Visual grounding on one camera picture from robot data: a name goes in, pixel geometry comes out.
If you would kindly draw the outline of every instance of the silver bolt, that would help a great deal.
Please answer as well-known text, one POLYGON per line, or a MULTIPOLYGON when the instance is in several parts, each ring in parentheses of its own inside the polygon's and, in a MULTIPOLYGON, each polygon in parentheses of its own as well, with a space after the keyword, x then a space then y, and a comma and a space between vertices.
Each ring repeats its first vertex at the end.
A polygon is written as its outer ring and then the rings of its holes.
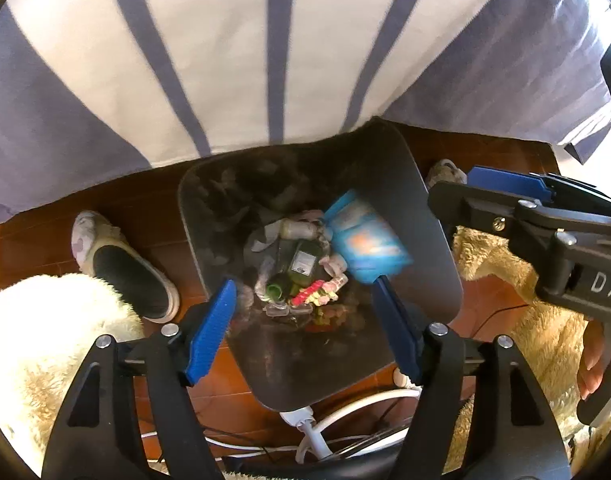
POLYGON ((495 231, 503 231, 503 229, 505 229, 505 218, 503 218, 503 216, 497 216, 492 221, 492 229, 495 231))
POLYGON ((96 338, 96 346, 99 348, 107 348, 112 344, 112 337, 108 334, 100 335, 96 338))
POLYGON ((445 335, 447 334, 447 326, 443 323, 430 323, 429 331, 434 335, 445 335))
POLYGON ((499 346, 502 348, 511 348, 511 346, 514 345, 514 341, 512 341, 509 335, 500 335, 497 339, 497 343, 499 343, 499 346))
POLYGON ((556 236, 556 239, 559 240, 563 245, 574 245, 577 242, 577 239, 574 237, 574 235, 571 235, 570 233, 566 233, 565 231, 557 231, 556 233, 554 233, 554 236, 556 236))
POLYGON ((538 206, 531 200, 519 200, 519 205, 521 207, 527 207, 528 209, 536 209, 538 206))
POLYGON ((167 323, 161 327, 160 332, 165 337, 172 337, 178 334, 178 325, 176 323, 167 323))

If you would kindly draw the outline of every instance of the fluffy fabric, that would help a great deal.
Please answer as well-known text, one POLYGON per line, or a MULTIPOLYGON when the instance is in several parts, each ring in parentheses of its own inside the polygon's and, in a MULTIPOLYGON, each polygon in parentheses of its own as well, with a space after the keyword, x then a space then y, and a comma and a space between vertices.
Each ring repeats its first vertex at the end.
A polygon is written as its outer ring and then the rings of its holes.
MULTIPOLYGON (((550 403, 561 437, 568 446, 573 472, 579 470, 611 429, 610 418, 590 435, 576 417, 579 402, 576 373, 586 321, 579 313, 537 299, 538 275, 532 265, 508 250, 505 238, 460 227, 454 238, 454 254, 464 279, 477 280, 494 274, 531 304, 509 335, 521 349, 550 403)), ((457 421, 447 471, 460 466, 463 460, 472 410, 473 399, 470 399, 457 421)))
POLYGON ((63 397, 101 334, 143 337, 137 314, 103 280, 33 276, 0 291, 0 428, 39 476, 63 397))

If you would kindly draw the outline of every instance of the blue snack bag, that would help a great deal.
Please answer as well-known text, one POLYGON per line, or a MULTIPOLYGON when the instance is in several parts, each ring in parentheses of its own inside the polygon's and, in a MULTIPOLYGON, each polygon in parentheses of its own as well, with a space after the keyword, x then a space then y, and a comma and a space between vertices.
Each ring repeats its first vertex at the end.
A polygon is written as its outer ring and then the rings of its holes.
POLYGON ((332 231, 332 247, 361 283, 401 272, 412 263, 399 238, 377 212, 350 190, 323 215, 332 231))

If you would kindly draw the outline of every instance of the white label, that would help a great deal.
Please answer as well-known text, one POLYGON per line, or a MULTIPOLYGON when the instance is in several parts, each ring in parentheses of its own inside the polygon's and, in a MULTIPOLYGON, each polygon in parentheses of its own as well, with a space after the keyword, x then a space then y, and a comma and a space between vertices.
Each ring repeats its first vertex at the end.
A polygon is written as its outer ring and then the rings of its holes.
POLYGON ((294 257, 294 260, 292 261, 292 270, 295 270, 300 274, 309 276, 312 273, 312 269, 315 263, 316 256, 304 253, 303 251, 298 251, 298 253, 296 253, 296 256, 294 257))

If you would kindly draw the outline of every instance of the bottle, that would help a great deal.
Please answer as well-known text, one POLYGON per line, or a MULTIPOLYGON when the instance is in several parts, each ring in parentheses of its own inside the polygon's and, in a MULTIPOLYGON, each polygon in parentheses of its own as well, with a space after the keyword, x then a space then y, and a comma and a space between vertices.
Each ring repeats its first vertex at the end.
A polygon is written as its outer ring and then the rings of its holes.
POLYGON ((323 256, 323 248, 313 240, 301 240, 287 269, 290 279, 300 286, 309 286, 314 281, 317 261, 323 256))
POLYGON ((285 303, 290 297, 293 285, 292 280, 285 272, 279 272, 268 280, 266 295, 273 303, 285 303))

